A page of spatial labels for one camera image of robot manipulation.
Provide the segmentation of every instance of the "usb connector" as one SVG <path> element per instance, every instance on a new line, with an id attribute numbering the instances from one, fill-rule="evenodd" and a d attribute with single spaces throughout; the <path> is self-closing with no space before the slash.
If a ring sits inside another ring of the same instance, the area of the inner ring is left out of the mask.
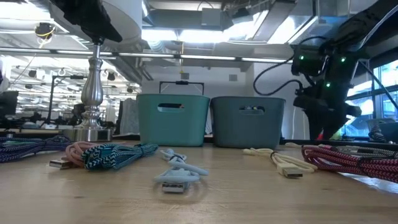
<path id="1" fill-rule="evenodd" d="M 283 175 L 286 178 L 303 177 L 303 172 L 295 164 L 291 163 L 277 164 L 277 170 L 280 175 Z"/>

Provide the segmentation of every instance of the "blue braided cable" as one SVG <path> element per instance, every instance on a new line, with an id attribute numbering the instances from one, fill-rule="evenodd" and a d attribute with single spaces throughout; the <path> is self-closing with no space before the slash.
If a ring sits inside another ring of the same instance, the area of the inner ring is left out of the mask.
<path id="1" fill-rule="evenodd" d="M 139 144 L 133 147 L 103 144 L 83 152 L 81 159 L 88 170 L 110 168 L 118 170 L 142 157 L 153 155 L 157 148 L 156 144 Z"/>
<path id="2" fill-rule="evenodd" d="M 45 151 L 64 151 L 72 142 L 65 136 L 49 139 L 0 138 L 0 163 Z"/>

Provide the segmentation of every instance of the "wooden table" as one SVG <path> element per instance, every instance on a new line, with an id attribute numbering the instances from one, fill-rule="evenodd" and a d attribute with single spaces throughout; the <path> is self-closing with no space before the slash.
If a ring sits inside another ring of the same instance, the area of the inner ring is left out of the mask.
<path id="1" fill-rule="evenodd" d="M 0 223 L 398 222 L 398 184 L 322 171 L 286 179 L 238 149 L 174 149 L 210 171 L 181 195 L 153 183 L 169 167 L 159 152 L 119 171 L 49 167 L 61 152 L 0 164 Z"/>

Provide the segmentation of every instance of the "plastic bin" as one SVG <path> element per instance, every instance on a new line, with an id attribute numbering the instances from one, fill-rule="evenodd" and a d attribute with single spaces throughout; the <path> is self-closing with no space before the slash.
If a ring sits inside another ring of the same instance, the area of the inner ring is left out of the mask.
<path id="1" fill-rule="evenodd" d="M 161 146 L 201 146 L 210 99 L 204 96 L 137 96 L 141 142 Z"/>
<path id="2" fill-rule="evenodd" d="M 210 107 L 215 145 L 275 149 L 280 141 L 285 103 L 279 98 L 213 98 Z"/>

